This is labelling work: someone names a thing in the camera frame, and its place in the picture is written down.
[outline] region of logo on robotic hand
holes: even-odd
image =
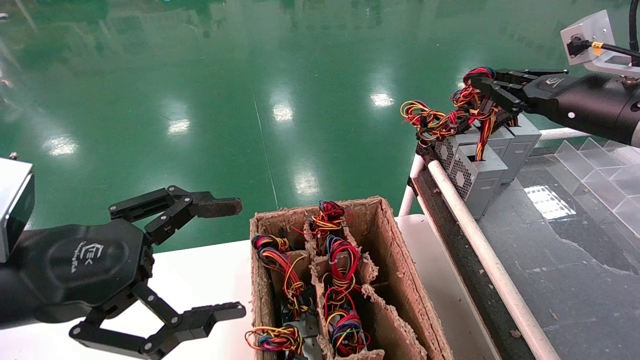
[[[103,245],[93,243],[91,245],[83,246],[86,241],[82,241],[74,251],[74,257],[71,259],[71,274],[76,272],[78,263],[83,261],[85,265],[92,265],[93,261],[100,257],[102,254]]]
[[[558,86],[558,84],[560,84],[560,82],[562,82],[562,80],[564,80],[563,78],[551,78],[551,79],[547,79],[545,82],[548,85],[553,85],[551,86],[552,88],[556,88],[556,86]]]

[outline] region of colorful wire bundle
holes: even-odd
[[[282,291],[287,297],[287,307],[291,310],[293,318],[295,320],[299,319],[300,314],[309,310],[309,306],[304,304],[302,299],[305,283],[300,281],[298,274],[294,271],[294,267],[305,256],[301,255],[293,263],[289,264],[289,260],[284,255],[275,249],[265,247],[258,252],[258,257],[264,266],[284,275]]]
[[[349,302],[344,302],[344,305],[335,308],[330,313],[329,306],[331,304],[328,299],[332,296],[335,297],[334,293],[338,293]],[[349,356],[364,350],[371,341],[371,337],[362,330],[362,321],[355,311],[353,299],[346,291],[336,286],[327,289],[324,299],[324,317],[336,355]]]
[[[244,340],[255,350],[288,351],[287,360],[295,355],[303,356],[302,335],[297,327],[287,324],[284,327],[254,327],[244,334]]]
[[[458,132],[457,111],[445,114],[431,109],[422,101],[414,100],[402,104],[400,113],[404,116],[404,122],[413,125],[418,137],[427,143],[442,140]]]
[[[256,250],[271,247],[282,253],[293,251],[293,248],[289,245],[289,240],[273,235],[256,235],[251,239],[251,245]]]
[[[485,96],[471,86],[471,78],[474,76],[493,79],[495,72],[489,67],[480,66],[466,73],[463,76],[464,87],[451,95],[451,102],[456,110],[448,114],[435,111],[422,101],[407,101],[400,107],[404,122],[409,122],[416,128],[419,140],[425,140],[424,143],[420,142],[422,146],[457,134],[461,124],[468,129],[475,121],[479,121],[481,134],[476,148],[476,161],[483,159],[484,148],[493,133],[496,114],[500,109],[490,106],[487,112],[480,110]]]
[[[346,219],[344,208],[333,201],[320,201],[318,203],[320,214],[318,216],[309,217],[309,227],[311,234],[316,238],[317,255],[327,255],[325,252],[326,238],[330,234],[340,234],[340,230]],[[297,232],[304,234],[303,231],[293,228]]]
[[[324,274],[322,282],[324,283],[326,277],[330,274],[334,287],[344,290],[345,293],[350,293],[351,290],[360,291],[360,286],[356,285],[355,277],[355,272],[360,260],[360,253],[358,252],[358,249],[342,238],[329,235],[327,236],[326,241],[326,252],[329,254],[331,273]],[[339,267],[338,256],[341,253],[347,255],[346,267]],[[344,295],[339,293],[336,297],[330,299],[330,302],[332,304],[339,305],[343,303],[345,299]]]

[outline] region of black cable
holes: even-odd
[[[640,51],[625,49],[624,47],[615,46],[611,44],[603,44],[598,42],[593,42],[589,40],[580,40],[579,37],[574,37],[572,41],[567,44],[567,50],[569,50],[569,55],[577,56],[586,49],[589,49],[593,46],[593,44],[601,44],[600,47],[605,50],[613,51],[614,53],[624,54],[631,56],[631,58],[638,58],[640,60]]]
[[[602,49],[610,50],[610,51],[613,51],[614,53],[629,55],[629,56],[631,56],[631,59],[632,59],[631,60],[632,66],[638,66],[638,65],[634,65],[633,61],[634,60],[640,60],[640,52],[639,51],[633,51],[633,50],[625,49],[624,47],[615,46],[615,45],[609,45],[609,44],[602,44]]]
[[[638,32],[637,32],[637,11],[640,0],[631,0],[629,8],[629,49],[639,52]],[[631,66],[640,66],[640,56],[631,56]]]

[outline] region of black robotic arm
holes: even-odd
[[[571,129],[640,147],[638,84],[610,74],[575,78],[567,73],[501,69],[494,78],[472,77],[471,85],[508,115],[540,114]]]
[[[238,302],[194,307],[178,314],[148,286],[152,245],[162,244],[194,217],[238,214],[238,198],[177,186],[109,207],[104,225],[64,225],[22,232],[0,263],[0,329],[86,317],[69,335],[83,345],[143,359],[161,359],[179,343],[204,338],[218,321],[241,318]],[[157,215],[142,231],[131,222]],[[164,325],[148,338],[101,329],[140,300]]]

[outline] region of fan grille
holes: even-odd
[[[458,194],[460,194],[462,199],[466,200],[467,195],[469,195],[469,191],[471,191],[471,173],[460,159],[455,159],[453,161],[453,167],[450,171],[449,178],[456,187]]]
[[[435,151],[444,169],[449,170],[451,168],[451,163],[453,162],[453,157],[455,155],[455,151],[453,149],[453,144],[451,144],[451,141],[449,141],[449,139],[445,139],[441,142],[437,142]]]

